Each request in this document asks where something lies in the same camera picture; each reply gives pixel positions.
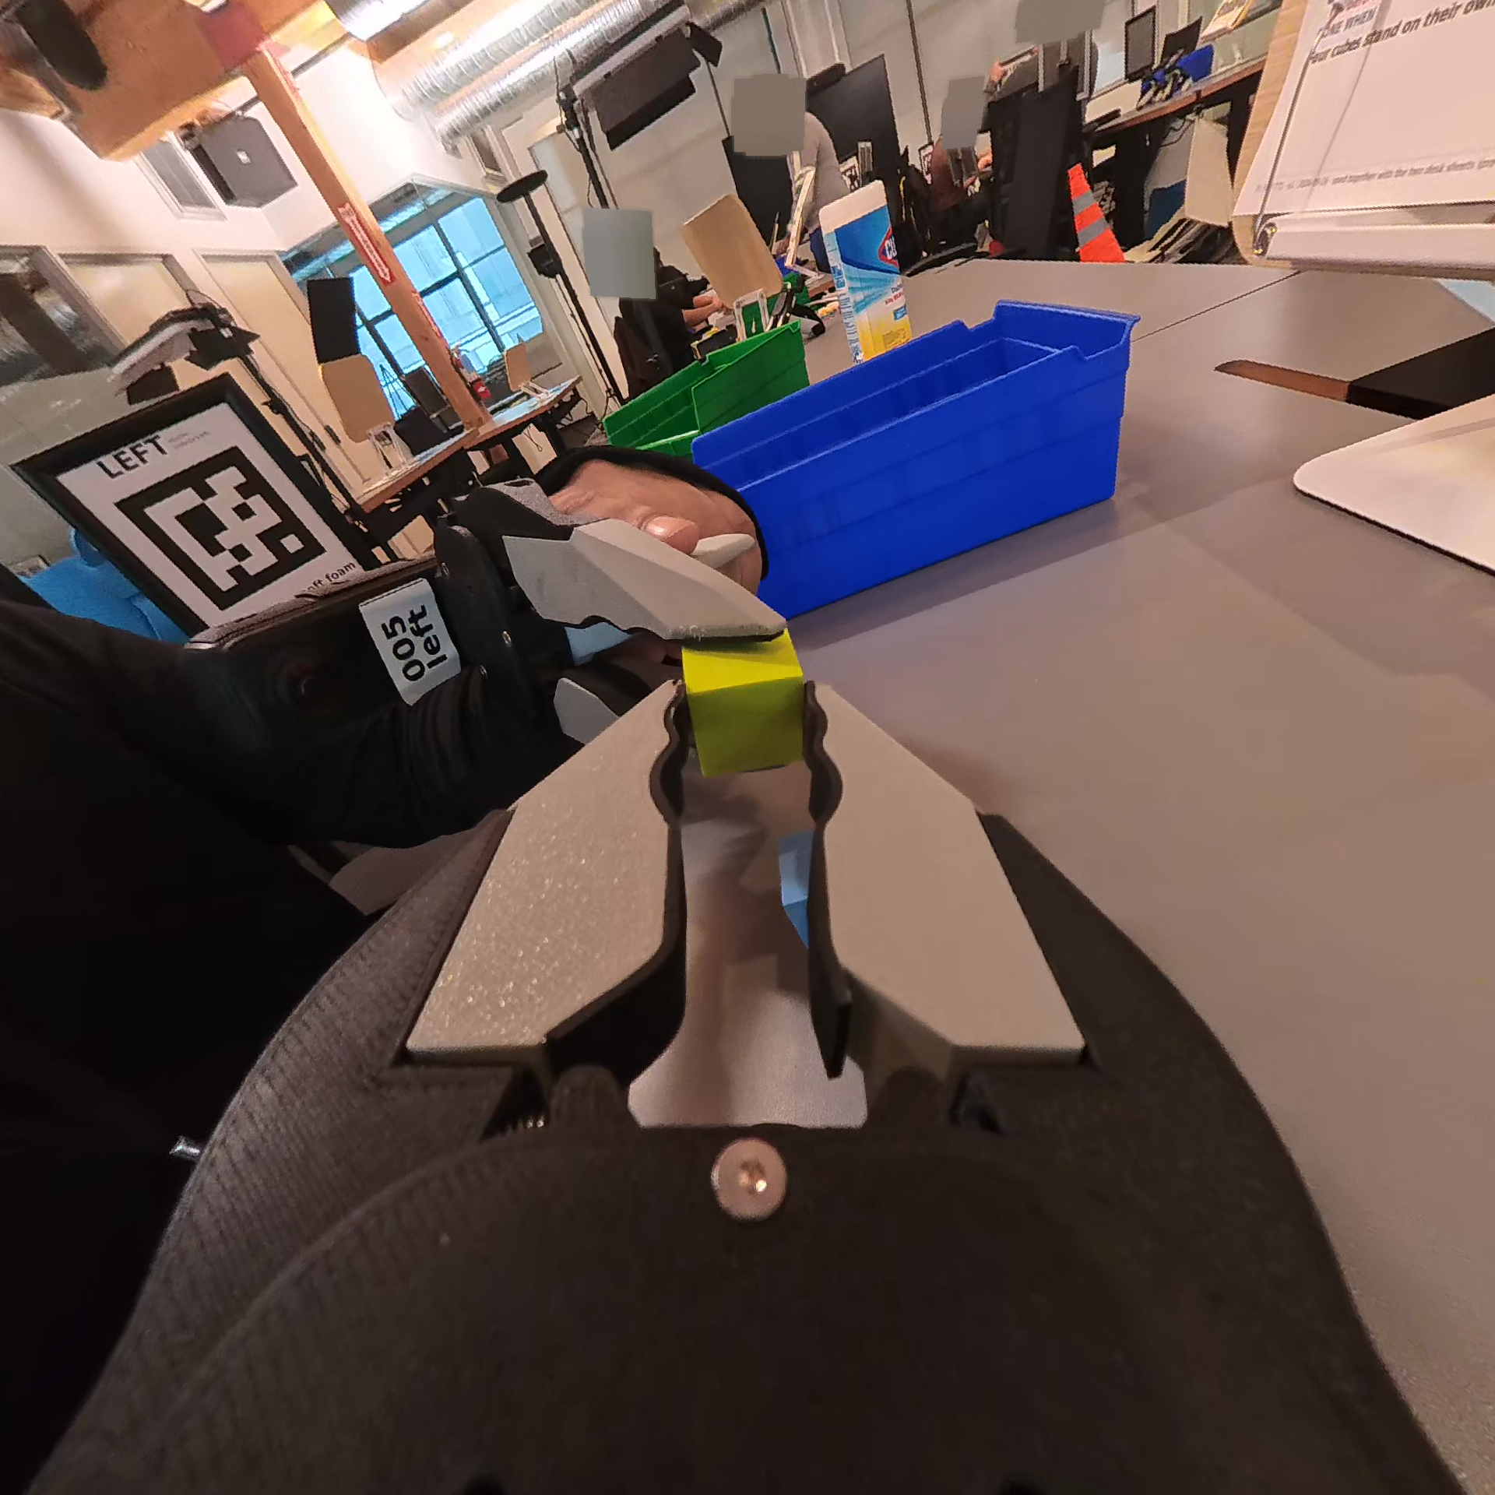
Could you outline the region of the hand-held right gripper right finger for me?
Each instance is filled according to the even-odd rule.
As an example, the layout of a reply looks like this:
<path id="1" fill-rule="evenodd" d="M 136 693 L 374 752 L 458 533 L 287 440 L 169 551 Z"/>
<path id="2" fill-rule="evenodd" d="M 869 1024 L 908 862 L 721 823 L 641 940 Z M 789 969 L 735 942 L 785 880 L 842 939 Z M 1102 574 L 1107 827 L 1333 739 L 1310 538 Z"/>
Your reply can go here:
<path id="1" fill-rule="evenodd" d="M 810 1015 L 826 1074 L 1070 1067 L 1086 1042 L 976 805 L 808 684 Z"/>

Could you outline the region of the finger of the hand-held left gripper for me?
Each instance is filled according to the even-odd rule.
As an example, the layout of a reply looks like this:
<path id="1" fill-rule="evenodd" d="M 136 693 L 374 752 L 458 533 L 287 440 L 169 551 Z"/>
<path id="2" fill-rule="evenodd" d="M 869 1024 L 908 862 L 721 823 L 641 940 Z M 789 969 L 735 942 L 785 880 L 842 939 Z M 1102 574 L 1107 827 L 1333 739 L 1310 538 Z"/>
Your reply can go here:
<path id="1" fill-rule="evenodd" d="M 755 593 L 621 520 L 511 536 L 511 570 L 534 611 L 566 627 L 607 624 L 668 643 L 769 641 L 787 629 Z"/>
<path id="2" fill-rule="evenodd" d="M 563 738 L 588 745 L 623 720 L 639 693 L 609 679 L 561 679 L 554 686 L 554 720 Z"/>

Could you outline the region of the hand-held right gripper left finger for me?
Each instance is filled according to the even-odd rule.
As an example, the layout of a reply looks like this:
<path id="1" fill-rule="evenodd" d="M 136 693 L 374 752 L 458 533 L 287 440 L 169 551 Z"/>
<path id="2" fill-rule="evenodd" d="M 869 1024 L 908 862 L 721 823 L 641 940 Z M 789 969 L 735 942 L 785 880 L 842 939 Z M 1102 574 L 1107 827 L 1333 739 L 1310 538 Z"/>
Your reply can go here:
<path id="1" fill-rule="evenodd" d="M 650 1067 L 686 1012 L 682 684 L 520 800 L 406 1038 L 413 1062 Z"/>

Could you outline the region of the yellow-green foam cube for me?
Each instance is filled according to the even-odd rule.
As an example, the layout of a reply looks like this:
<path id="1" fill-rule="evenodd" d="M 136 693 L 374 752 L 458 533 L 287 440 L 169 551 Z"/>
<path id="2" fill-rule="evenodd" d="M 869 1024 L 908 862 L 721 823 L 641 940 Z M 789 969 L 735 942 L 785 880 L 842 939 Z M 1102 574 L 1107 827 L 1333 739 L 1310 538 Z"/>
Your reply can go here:
<path id="1" fill-rule="evenodd" d="M 703 777 L 785 768 L 805 755 L 805 675 L 792 636 L 682 649 L 686 700 Z"/>

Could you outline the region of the person's left forearm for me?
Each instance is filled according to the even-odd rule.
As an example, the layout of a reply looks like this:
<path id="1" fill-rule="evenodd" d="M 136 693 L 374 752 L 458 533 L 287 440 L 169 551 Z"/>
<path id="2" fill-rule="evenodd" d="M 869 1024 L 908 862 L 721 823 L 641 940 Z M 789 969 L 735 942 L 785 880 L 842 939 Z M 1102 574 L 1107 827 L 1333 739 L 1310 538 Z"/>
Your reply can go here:
<path id="1" fill-rule="evenodd" d="M 579 752 L 474 666 L 335 732 L 257 729 L 225 659 L 38 602 L 2 606 L 2 688 L 6 835 L 141 830 L 180 802 L 278 846 L 413 848 Z"/>

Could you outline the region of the light blue foam cube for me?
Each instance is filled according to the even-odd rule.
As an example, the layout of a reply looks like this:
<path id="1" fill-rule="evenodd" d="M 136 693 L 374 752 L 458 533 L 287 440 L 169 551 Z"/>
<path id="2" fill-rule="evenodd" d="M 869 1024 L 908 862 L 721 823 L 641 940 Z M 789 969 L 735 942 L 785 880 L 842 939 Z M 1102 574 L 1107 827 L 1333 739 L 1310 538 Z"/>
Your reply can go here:
<path id="1" fill-rule="evenodd" d="M 805 948 L 810 948 L 814 841 L 815 834 L 803 830 L 782 837 L 776 846 L 780 907 Z"/>

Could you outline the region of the light blue foam piece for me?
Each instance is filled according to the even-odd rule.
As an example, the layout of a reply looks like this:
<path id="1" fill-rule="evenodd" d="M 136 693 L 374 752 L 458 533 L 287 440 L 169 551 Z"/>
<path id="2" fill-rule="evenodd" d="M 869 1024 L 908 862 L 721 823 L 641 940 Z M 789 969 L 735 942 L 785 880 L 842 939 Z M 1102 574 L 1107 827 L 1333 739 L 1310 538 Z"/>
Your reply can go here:
<path id="1" fill-rule="evenodd" d="M 82 533 L 68 535 L 72 554 L 23 579 L 50 608 L 152 641 L 182 647 L 191 634 L 173 624 Z"/>

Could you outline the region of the person's left hand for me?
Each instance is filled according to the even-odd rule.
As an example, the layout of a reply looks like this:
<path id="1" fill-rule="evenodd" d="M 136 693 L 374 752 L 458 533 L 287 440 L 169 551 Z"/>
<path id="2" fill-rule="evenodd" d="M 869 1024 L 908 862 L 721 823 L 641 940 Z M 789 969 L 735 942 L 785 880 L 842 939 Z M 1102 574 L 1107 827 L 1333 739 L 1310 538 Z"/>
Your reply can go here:
<path id="1" fill-rule="evenodd" d="M 755 524 L 730 499 L 680 478 L 616 462 L 584 464 L 550 501 L 570 517 L 621 520 L 687 556 L 705 540 L 721 536 L 757 542 Z"/>

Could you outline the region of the large window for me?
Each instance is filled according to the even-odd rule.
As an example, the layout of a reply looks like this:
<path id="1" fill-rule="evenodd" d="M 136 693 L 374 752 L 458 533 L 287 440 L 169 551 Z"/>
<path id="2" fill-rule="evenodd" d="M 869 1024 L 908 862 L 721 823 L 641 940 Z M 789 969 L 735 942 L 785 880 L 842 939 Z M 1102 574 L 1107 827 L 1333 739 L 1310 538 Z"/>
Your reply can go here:
<path id="1" fill-rule="evenodd" d="M 372 211 L 442 337 L 502 399 L 509 392 L 506 353 L 538 339 L 545 325 L 490 202 L 410 182 L 376 200 Z M 299 287 L 319 278 L 351 280 L 360 350 L 395 414 L 413 408 L 404 378 L 420 367 L 419 351 L 347 237 L 324 230 L 285 254 L 283 266 Z"/>

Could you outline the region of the white wipes canister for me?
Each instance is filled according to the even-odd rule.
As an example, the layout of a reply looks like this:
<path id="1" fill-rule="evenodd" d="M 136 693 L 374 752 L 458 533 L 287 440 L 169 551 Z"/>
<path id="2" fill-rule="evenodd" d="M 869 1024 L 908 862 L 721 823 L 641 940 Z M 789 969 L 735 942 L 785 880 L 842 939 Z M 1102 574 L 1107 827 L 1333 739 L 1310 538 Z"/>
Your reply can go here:
<path id="1" fill-rule="evenodd" d="M 830 204 L 819 232 L 855 364 L 867 364 L 913 339 L 896 236 L 881 181 Z"/>

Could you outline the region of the black studio light panel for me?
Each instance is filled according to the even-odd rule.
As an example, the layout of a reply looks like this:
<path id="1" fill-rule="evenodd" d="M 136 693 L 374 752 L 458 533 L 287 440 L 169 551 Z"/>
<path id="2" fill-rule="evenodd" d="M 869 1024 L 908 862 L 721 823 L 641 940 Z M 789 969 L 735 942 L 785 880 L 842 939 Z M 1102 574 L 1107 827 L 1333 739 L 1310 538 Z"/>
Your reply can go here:
<path id="1" fill-rule="evenodd" d="M 600 79 L 589 108 L 609 150 L 616 150 L 696 95 L 693 74 L 702 60 L 684 31 L 659 38 L 639 56 Z"/>

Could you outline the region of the orange traffic cone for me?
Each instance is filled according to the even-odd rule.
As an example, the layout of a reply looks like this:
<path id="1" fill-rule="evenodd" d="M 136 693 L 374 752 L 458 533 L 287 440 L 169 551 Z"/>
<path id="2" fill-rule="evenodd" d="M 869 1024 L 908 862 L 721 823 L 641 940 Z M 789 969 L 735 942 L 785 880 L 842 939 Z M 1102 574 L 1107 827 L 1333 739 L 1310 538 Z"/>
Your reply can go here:
<path id="1" fill-rule="evenodd" d="M 1086 170 L 1081 163 L 1068 172 L 1072 216 L 1077 237 L 1077 259 L 1088 266 L 1122 266 L 1127 262 Z"/>

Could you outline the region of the white instruction sheet board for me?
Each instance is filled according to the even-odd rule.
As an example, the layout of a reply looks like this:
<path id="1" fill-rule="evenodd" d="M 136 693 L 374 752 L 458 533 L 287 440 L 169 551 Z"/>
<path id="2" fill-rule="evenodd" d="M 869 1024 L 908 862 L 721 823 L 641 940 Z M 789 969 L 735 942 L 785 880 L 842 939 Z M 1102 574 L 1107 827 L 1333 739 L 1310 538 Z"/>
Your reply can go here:
<path id="1" fill-rule="evenodd" d="M 1494 4 L 1282 4 L 1239 161 L 1252 266 L 1494 278 Z"/>

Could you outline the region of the wooden post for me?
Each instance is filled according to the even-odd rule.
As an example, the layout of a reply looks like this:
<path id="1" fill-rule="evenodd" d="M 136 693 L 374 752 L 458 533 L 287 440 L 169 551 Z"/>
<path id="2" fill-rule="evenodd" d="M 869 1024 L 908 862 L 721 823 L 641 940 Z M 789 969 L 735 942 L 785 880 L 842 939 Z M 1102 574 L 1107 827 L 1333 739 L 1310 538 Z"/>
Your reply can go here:
<path id="1" fill-rule="evenodd" d="M 488 410 L 474 398 L 454 351 L 399 262 L 378 218 L 331 150 L 305 97 L 287 68 L 274 58 L 269 43 L 262 43 L 246 58 L 241 74 L 253 86 L 262 108 L 287 140 L 358 259 L 379 284 L 390 310 L 440 385 L 461 428 L 468 433 L 488 428 L 492 424 Z"/>

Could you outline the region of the black wall box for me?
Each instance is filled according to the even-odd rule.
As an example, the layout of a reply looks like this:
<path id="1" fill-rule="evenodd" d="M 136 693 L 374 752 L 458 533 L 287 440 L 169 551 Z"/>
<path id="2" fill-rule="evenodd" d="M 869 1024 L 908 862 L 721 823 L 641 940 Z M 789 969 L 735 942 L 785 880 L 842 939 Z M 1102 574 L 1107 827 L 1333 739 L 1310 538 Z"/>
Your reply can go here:
<path id="1" fill-rule="evenodd" d="M 262 211 L 296 188 L 267 129 L 244 115 L 185 127 L 180 143 L 230 207 Z"/>

